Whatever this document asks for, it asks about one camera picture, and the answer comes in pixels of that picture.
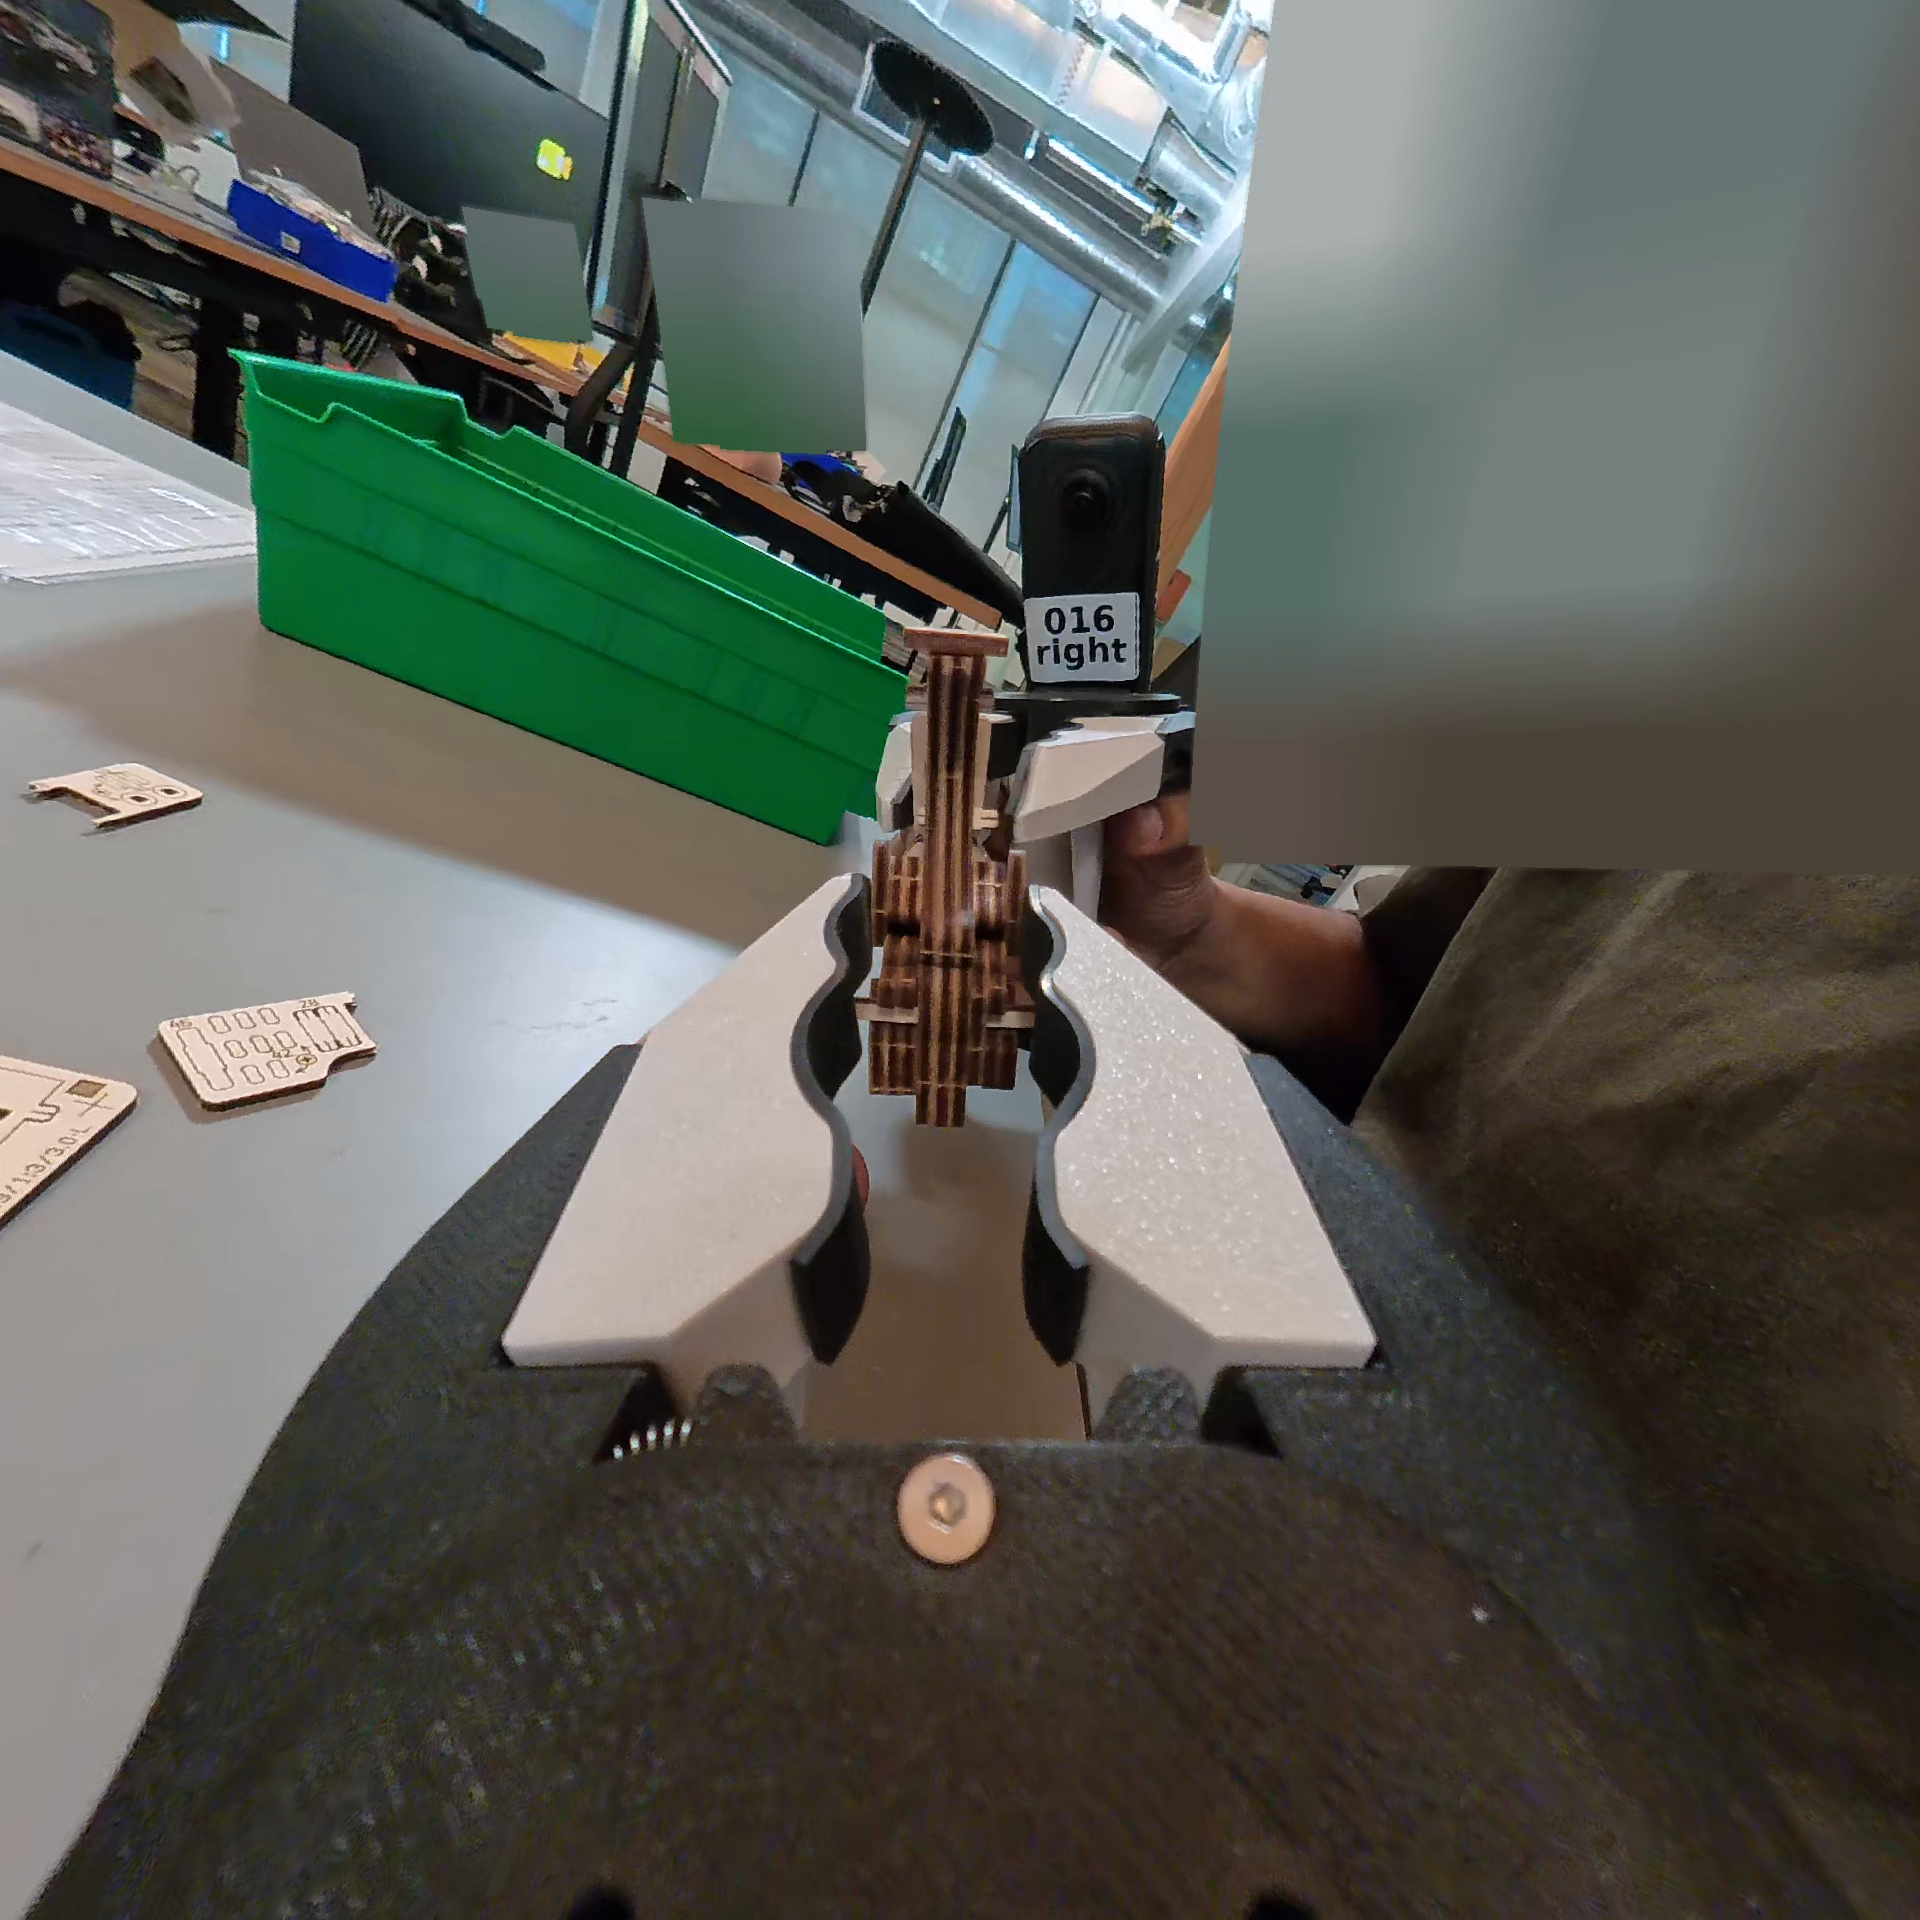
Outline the papers in plastic sleeve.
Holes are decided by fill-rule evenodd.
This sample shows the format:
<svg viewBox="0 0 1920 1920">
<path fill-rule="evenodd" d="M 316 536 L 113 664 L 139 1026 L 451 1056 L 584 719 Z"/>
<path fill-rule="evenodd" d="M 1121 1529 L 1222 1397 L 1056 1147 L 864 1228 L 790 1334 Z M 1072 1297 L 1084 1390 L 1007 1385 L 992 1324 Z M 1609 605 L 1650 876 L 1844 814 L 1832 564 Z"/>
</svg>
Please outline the papers in plastic sleeve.
<svg viewBox="0 0 1920 1920">
<path fill-rule="evenodd" d="M 2 404 L 2 577 L 63 584 L 251 560 L 255 515 L 129 453 Z"/>
</svg>

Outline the small notched wooden piece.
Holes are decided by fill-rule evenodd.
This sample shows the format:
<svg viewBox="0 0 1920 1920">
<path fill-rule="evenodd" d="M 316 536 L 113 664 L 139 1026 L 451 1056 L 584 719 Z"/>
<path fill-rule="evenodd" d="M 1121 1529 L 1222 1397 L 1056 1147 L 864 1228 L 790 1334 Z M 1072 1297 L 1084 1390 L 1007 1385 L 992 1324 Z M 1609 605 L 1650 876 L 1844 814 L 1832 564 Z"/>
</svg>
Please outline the small notched wooden piece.
<svg viewBox="0 0 1920 1920">
<path fill-rule="evenodd" d="M 92 810 L 92 828 L 159 818 L 203 803 L 203 790 L 139 762 L 28 781 L 32 800 L 72 800 Z"/>
</svg>

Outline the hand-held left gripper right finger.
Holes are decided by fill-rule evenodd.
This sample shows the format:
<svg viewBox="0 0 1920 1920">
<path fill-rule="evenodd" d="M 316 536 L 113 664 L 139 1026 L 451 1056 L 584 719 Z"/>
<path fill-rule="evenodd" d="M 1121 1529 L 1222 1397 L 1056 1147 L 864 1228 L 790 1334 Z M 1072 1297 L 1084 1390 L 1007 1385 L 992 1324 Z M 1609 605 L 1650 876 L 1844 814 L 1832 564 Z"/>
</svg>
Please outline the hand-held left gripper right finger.
<svg viewBox="0 0 1920 1920">
<path fill-rule="evenodd" d="M 1251 1056 L 1068 896 L 1022 968 L 1044 1100 L 1022 1244 L 1037 1346 L 1077 1367 L 1366 1367 L 1379 1349 Z"/>
</svg>

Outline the wooden background table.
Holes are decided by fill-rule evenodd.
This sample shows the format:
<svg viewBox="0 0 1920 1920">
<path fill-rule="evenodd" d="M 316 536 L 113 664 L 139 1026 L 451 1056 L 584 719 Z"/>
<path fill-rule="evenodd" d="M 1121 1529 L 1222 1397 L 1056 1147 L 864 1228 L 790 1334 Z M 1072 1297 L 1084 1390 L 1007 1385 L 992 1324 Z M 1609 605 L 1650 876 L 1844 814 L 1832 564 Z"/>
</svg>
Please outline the wooden background table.
<svg viewBox="0 0 1920 1920">
<path fill-rule="evenodd" d="M 567 365 L 468 344 L 395 301 L 369 301 L 278 252 L 261 252 L 208 215 L 179 212 L 11 138 L 2 138 L 2 236 L 28 238 L 105 274 L 133 274 L 208 303 L 223 317 L 217 323 L 217 356 L 230 354 L 242 317 L 269 319 L 308 340 L 341 340 L 344 327 L 367 323 L 408 356 L 462 359 L 516 388 L 576 394 L 588 382 L 584 373 Z M 666 461 L 704 472 L 720 488 L 738 496 L 748 514 L 790 521 L 805 539 L 832 546 L 852 564 L 884 574 L 896 590 L 926 596 L 979 626 L 998 622 L 996 607 L 984 596 L 887 554 L 698 446 L 674 443 L 655 417 L 639 417 L 636 437 Z"/>
</svg>

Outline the small slotted wooden piece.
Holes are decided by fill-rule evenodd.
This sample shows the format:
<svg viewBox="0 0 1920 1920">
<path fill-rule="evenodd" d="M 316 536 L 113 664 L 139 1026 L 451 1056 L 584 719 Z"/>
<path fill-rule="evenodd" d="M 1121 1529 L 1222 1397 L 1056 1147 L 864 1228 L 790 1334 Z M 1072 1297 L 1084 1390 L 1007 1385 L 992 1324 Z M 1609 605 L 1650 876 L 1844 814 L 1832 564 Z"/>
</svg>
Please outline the small slotted wooden piece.
<svg viewBox="0 0 1920 1920">
<path fill-rule="evenodd" d="M 316 1091 L 334 1066 L 379 1050 L 355 1017 L 352 992 L 179 1016 L 158 1026 L 158 1041 L 208 1114 Z"/>
</svg>

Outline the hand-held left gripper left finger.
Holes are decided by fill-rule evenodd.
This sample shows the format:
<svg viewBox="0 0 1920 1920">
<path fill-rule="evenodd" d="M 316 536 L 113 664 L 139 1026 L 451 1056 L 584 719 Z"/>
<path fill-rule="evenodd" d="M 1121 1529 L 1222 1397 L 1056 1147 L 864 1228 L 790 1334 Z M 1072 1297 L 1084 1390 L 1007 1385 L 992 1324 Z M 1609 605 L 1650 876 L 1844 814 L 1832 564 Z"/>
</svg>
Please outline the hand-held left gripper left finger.
<svg viewBox="0 0 1920 1920">
<path fill-rule="evenodd" d="M 810 1367 L 864 1306 L 836 1095 L 863 1058 L 869 883 L 831 879 L 642 1041 L 503 1330 L 523 1367 Z"/>
</svg>

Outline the black monitor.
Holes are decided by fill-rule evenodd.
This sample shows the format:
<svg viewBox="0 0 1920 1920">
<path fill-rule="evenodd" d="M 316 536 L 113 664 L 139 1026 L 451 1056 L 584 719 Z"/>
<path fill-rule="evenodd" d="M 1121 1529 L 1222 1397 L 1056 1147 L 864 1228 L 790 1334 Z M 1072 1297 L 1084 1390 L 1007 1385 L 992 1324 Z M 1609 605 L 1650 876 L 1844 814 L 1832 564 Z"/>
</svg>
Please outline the black monitor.
<svg viewBox="0 0 1920 1920">
<path fill-rule="evenodd" d="M 413 4 L 297 4 L 292 105 L 417 212 L 520 212 L 567 223 L 584 252 L 593 241 L 605 114 Z"/>
</svg>

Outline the silver ventilation duct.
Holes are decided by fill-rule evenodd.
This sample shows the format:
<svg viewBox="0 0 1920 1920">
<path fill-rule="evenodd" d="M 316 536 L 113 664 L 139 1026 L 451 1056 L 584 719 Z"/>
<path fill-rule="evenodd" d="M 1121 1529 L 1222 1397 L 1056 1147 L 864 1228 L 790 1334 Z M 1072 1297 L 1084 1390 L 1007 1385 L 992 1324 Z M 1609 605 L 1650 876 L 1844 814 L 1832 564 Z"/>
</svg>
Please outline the silver ventilation duct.
<svg viewBox="0 0 1920 1920">
<path fill-rule="evenodd" d="M 1037 153 L 1162 258 L 1142 373 L 1236 274 L 1270 4 L 1034 4 L 1062 38 Z"/>
</svg>

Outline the black disc on pole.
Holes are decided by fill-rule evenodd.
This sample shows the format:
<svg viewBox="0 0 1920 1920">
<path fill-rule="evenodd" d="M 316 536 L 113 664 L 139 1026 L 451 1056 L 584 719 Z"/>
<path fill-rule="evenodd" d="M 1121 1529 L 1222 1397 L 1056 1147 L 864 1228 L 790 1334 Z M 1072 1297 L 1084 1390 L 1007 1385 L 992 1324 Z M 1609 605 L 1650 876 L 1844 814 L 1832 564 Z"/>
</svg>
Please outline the black disc on pole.
<svg viewBox="0 0 1920 1920">
<path fill-rule="evenodd" d="M 996 140 L 991 114 L 972 98 L 972 90 L 962 85 L 962 79 L 958 79 L 955 72 L 947 72 L 944 64 L 926 59 L 921 48 L 914 48 L 901 38 L 880 38 L 871 44 L 871 67 L 875 67 L 880 90 L 898 111 L 907 114 L 907 151 L 905 151 L 905 159 L 898 164 L 898 180 L 896 180 L 892 195 L 884 203 L 875 241 L 869 249 L 864 272 L 858 277 L 858 309 L 863 313 L 869 313 L 869 307 L 875 301 L 880 277 L 881 277 L 887 252 L 898 238 L 898 228 L 905 217 L 905 203 L 907 203 L 910 186 L 918 180 L 926 140 L 935 138 L 950 153 L 959 153 L 959 158 L 984 158 L 992 151 L 992 140 Z"/>
</svg>

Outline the partly built wooden model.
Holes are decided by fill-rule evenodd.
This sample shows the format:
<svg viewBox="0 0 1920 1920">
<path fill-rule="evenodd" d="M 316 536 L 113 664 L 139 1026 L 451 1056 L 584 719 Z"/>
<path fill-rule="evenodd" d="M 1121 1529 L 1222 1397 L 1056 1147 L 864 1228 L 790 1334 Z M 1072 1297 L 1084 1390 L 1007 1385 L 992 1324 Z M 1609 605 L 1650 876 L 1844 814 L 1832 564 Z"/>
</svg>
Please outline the partly built wooden model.
<svg viewBox="0 0 1920 1920">
<path fill-rule="evenodd" d="M 996 696 L 986 664 L 1007 635 L 918 626 L 923 664 L 914 823 L 880 823 L 871 853 L 869 1091 L 910 1098 L 923 1126 L 966 1121 L 966 1095 L 1010 1091 L 1031 1035 L 1018 974 L 1025 859 L 1011 781 L 991 777 Z"/>
</svg>

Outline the green plastic bin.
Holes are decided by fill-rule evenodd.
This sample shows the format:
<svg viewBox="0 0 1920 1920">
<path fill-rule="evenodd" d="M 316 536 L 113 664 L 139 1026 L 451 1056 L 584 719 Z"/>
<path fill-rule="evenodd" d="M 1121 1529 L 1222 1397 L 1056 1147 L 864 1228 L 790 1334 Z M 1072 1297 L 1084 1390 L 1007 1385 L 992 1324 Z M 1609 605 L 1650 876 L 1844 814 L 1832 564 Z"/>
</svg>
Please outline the green plastic bin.
<svg viewBox="0 0 1920 1920">
<path fill-rule="evenodd" d="M 234 365 L 272 633 L 807 842 L 871 810 L 881 610 L 457 394 Z"/>
</svg>

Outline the grey desk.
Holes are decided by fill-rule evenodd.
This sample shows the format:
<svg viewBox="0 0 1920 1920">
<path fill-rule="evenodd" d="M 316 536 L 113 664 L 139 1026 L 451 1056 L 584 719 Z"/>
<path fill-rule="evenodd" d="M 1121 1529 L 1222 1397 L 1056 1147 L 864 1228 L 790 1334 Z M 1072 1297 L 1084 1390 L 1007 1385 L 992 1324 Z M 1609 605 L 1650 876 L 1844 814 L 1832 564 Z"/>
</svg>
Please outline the grey desk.
<svg viewBox="0 0 1920 1920">
<path fill-rule="evenodd" d="M 92 828 L 44 777 L 203 790 Z M 2 1228 L 2 1918 L 1121 1918 L 1066 1611 L 898 1445 L 606 1459 L 499 1331 L 633 1037 L 843 859 L 259 626 L 2 586 L 2 1050 L 136 1114 Z M 230 1114 L 158 1026 L 352 992 Z"/>
</svg>

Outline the blue box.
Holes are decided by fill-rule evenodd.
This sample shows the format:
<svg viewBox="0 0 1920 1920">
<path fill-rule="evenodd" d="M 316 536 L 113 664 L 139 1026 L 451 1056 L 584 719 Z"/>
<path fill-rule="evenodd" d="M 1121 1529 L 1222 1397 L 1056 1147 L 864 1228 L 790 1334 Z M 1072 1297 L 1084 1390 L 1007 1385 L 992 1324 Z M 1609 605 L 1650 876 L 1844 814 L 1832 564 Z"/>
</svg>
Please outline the blue box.
<svg viewBox="0 0 1920 1920">
<path fill-rule="evenodd" d="M 237 175 L 230 184 L 230 217 L 255 249 L 276 252 L 325 282 L 375 303 L 391 301 L 397 265 L 371 236 L 297 184 Z"/>
</svg>

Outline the wooden puzzle sheet rectangular window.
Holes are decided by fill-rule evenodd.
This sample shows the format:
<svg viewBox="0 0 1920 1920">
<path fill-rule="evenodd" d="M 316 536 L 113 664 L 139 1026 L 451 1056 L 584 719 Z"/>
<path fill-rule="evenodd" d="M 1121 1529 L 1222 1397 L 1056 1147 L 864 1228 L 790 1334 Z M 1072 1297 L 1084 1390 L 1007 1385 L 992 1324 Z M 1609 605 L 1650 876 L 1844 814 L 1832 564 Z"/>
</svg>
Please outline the wooden puzzle sheet rectangular window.
<svg viewBox="0 0 1920 1920">
<path fill-rule="evenodd" d="M 125 1080 L 2 1056 L 2 1224 L 133 1109 Z"/>
</svg>

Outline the black bag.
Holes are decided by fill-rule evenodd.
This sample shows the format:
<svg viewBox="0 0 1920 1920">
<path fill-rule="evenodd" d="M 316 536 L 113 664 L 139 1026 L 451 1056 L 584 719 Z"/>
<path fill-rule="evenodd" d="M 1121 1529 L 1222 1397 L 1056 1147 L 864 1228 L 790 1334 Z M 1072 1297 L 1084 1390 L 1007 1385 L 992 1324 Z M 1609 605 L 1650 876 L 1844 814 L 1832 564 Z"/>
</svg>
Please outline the black bag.
<svg viewBox="0 0 1920 1920">
<path fill-rule="evenodd" d="M 984 554 L 969 536 L 958 533 L 905 484 L 869 484 L 863 472 L 852 472 L 850 494 L 843 496 L 843 520 L 863 543 L 921 567 L 947 586 L 959 586 L 975 605 L 992 607 L 1004 622 L 1022 622 L 1022 590 L 1004 564 Z"/>
</svg>

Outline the person's right hand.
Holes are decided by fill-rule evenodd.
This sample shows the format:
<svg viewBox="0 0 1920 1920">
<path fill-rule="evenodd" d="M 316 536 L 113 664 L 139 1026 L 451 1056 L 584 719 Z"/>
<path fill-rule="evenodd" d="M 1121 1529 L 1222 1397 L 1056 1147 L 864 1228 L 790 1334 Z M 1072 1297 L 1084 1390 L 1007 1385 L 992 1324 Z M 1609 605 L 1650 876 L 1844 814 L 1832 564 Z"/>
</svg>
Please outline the person's right hand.
<svg viewBox="0 0 1920 1920">
<path fill-rule="evenodd" d="M 1190 795 L 1103 823 L 1096 922 L 1251 1050 L 1355 1121 L 1401 1016 L 1359 916 L 1213 876 Z"/>
</svg>

